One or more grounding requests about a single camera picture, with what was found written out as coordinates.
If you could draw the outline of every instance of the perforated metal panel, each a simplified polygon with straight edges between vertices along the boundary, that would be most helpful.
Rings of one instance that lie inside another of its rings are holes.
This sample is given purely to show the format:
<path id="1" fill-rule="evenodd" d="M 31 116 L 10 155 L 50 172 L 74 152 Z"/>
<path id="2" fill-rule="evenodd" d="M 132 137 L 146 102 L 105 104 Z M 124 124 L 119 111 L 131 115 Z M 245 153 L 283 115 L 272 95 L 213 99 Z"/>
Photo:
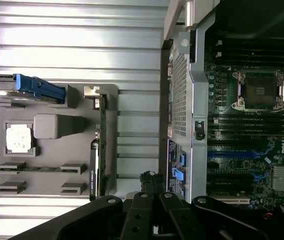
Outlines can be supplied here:
<path id="1" fill-rule="evenodd" d="M 186 76 L 187 60 L 178 54 L 173 62 L 173 128 L 174 133 L 186 136 Z"/>

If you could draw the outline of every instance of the motherboard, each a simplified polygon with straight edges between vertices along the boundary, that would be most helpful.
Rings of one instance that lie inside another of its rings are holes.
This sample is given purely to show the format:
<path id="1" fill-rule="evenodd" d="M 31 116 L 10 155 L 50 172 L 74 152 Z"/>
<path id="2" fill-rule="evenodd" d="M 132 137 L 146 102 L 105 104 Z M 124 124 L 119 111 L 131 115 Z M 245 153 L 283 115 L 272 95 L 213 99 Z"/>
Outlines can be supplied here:
<path id="1" fill-rule="evenodd" d="M 211 41 L 207 195 L 284 209 L 284 45 Z"/>

